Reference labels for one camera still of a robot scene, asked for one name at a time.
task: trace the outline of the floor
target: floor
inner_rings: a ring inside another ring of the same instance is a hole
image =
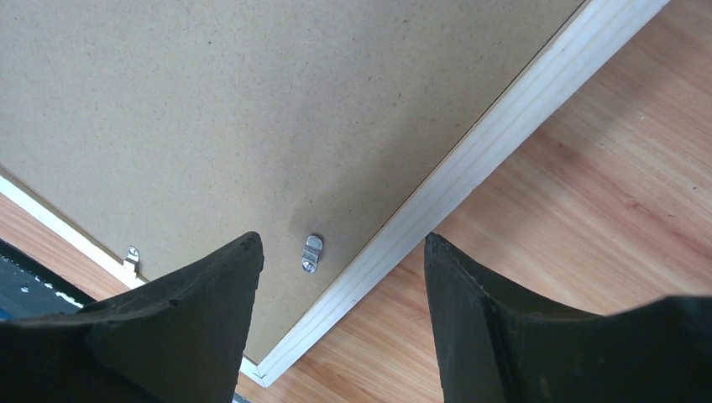
[[[712,3],[673,0],[437,232],[557,301],[610,314],[712,294]],[[0,197],[0,238],[95,298],[124,289]],[[416,248],[252,402],[442,401]]]

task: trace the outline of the metal hanging clip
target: metal hanging clip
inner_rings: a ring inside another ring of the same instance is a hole
[[[128,247],[126,259],[123,260],[123,268],[136,278],[139,276],[139,250],[133,246]]]
[[[317,235],[310,235],[306,239],[304,250],[301,251],[301,267],[307,273],[317,271],[319,265],[319,255],[322,253],[324,242]]]

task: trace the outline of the black object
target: black object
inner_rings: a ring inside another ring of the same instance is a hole
[[[507,280],[436,234],[425,276],[446,402],[712,401],[712,298],[602,317]]]
[[[0,310],[5,317],[71,314],[92,302],[82,290],[0,239]]]
[[[231,401],[263,260],[246,233],[74,315],[0,322],[0,400]]]

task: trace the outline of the white frame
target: white frame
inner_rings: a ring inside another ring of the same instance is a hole
[[[585,3],[267,357],[259,364],[243,358],[240,370],[263,387],[277,380],[668,1]],[[125,285],[144,284],[1,176],[0,193]]]

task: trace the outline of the brown hardboard surface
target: brown hardboard surface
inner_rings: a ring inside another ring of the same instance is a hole
[[[580,3],[3,2],[0,164],[148,279],[261,233],[259,362]]]

